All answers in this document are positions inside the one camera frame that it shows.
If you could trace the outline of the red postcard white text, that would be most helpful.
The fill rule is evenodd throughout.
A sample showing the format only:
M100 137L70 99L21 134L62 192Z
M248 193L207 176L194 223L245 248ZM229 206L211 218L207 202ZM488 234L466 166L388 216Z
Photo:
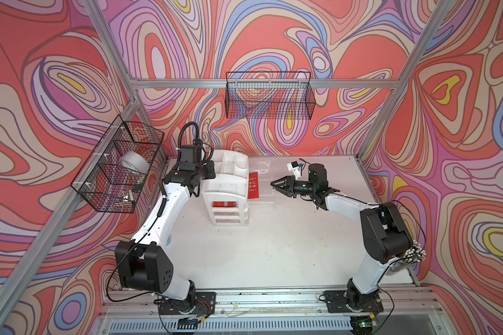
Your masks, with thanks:
M248 199L260 198L258 172L249 173Z

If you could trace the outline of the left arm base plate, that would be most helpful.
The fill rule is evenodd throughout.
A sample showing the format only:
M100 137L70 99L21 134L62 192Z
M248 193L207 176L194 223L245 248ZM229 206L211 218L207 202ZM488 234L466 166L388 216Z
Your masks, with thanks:
M200 291L192 298L191 295L185 300L173 300L162 297L154 301L159 315L196 315L209 316L215 312L216 293L214 291Z

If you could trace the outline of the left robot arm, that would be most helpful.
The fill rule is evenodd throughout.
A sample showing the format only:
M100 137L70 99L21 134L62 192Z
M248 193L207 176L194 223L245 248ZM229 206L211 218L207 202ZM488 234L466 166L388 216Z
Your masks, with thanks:
M159 180L154 209L131 240L121 241L115 249L115 271L121 287L195 303L195 284L175 273L166 244L186 203L200 195L201 182L216 177L214 151L207 152L204 144L199 125L195 121L186 123L177 138L177 161Z

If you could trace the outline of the white plastic drawer organizer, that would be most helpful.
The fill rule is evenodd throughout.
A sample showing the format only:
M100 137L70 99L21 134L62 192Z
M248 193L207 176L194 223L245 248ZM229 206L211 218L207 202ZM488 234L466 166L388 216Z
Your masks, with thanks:
M230 150L216 150L212 156L216 178L205 180L201 195L213 226L249 224L249 158ZM237 208L213 208L213 202L237 202Z

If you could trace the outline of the clear plastic drawer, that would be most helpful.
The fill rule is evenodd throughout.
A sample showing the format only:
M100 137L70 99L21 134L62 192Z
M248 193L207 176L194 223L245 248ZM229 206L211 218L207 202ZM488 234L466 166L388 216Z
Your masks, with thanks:
M287 167L293 161L289 156L252 156L250 173L258 173L258 198L249 200L252 208L271 209L276 206L276 195L270 183L292 174Z

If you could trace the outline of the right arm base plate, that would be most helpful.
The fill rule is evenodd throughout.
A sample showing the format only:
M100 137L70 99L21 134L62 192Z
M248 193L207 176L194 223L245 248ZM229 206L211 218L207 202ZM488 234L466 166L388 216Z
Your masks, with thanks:
M356 289L326 290L318 298L326 303L330 314L380 314L384 311L379 291L366 295Z

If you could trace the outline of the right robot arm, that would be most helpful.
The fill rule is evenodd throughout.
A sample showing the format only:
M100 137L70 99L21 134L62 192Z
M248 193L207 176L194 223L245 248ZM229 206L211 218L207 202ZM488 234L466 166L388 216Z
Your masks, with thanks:
M290 163L292 174L271 181L271 187L288 198L307 196L317 208L342 214L360 224L367 255L347 288L357 295L374 294L389 266L414 246L399 209L392 202L364 202L330 187L327 170L320 163L308 166L307 181L300 179L297 166Z

